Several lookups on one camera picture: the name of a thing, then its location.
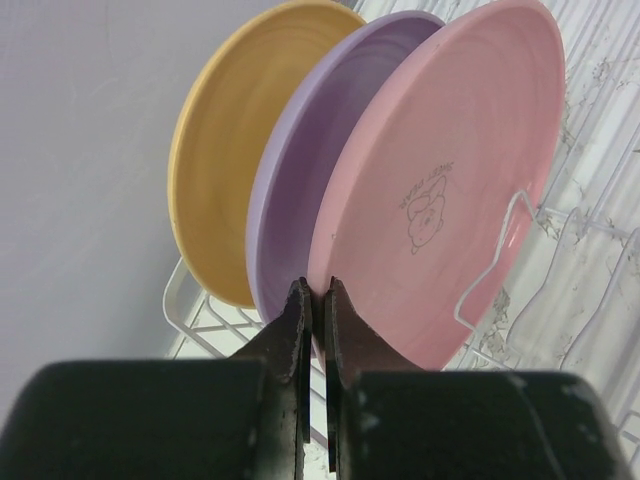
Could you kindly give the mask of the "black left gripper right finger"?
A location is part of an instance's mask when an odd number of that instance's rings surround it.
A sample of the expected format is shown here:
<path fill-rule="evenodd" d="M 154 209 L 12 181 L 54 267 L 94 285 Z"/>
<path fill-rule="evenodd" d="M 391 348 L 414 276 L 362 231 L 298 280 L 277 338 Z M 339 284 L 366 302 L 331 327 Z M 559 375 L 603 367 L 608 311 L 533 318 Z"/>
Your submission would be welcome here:
<path fill-rule="evenodd" d="M 337 278 L 323 326 L 330 468 L 339 479 L 424 479 L 418 403 L 427 373 L 367 324 Z"/>

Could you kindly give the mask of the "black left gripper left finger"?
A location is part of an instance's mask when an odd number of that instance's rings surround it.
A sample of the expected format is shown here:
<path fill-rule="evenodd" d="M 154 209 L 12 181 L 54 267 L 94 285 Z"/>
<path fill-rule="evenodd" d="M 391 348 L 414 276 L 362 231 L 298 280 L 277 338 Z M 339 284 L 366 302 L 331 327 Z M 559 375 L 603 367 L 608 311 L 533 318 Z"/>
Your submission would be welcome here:
<path fill-rule="evenodd" d="M 292 282 L 281 313 L 229 358 L 232 457 L 241 479 L 301 479 L 310 440 L 312 302 Z"/>

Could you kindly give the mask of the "pink plate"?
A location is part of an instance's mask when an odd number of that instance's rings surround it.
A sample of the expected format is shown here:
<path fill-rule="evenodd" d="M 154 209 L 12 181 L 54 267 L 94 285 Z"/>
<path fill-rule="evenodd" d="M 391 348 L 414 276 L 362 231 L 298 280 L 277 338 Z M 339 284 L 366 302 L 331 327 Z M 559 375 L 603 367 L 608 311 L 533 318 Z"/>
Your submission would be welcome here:
<path fill-rule="evenodd" d="M 332 279 L 394 349 L 444 367 L 531 226 L 564 109 L 564 50 L 538 1 L 494 1 L 421 43 L 365 109 L 318 212 L 307 280 Z"/>

